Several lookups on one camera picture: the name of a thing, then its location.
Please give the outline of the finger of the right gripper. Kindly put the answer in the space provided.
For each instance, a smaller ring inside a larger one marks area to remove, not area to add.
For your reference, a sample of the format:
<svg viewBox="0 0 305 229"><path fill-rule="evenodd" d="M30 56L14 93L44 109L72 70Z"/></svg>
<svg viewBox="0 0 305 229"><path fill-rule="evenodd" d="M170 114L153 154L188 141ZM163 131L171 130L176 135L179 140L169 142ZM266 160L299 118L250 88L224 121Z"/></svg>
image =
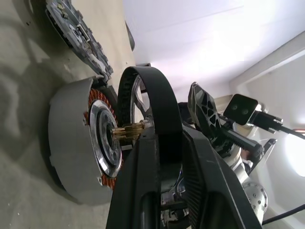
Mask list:
<svg viewBox="0 0 305 229"><path fill-rule="evenodd" d="M188 110L196 128L203 134L220 133L221 124L214 99L196 82L190 87Z"/></svg>

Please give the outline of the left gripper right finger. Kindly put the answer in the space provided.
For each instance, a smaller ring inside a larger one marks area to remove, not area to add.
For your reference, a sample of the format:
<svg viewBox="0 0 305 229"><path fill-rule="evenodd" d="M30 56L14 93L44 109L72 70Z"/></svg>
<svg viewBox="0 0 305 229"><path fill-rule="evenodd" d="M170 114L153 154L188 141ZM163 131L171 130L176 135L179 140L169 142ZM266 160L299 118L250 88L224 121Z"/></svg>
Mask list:
<svg viewBox="0 0 305 229"><path fill-rule="evenodd" d="M199 131L182 136L183 182L192 229L262 229L230 167Z"/></svg>

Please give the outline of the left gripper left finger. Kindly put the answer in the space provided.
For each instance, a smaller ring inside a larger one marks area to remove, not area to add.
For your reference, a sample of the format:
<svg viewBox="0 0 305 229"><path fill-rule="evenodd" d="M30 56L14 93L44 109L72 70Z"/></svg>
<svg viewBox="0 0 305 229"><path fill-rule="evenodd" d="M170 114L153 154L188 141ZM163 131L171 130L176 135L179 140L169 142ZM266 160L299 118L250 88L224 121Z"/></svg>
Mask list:
<svg viewBox="0 0 305 229"><path fill-rule="evenodd" d="M155 135L143 135L117 177L107 229L160 229L159 148Z"/></svg>

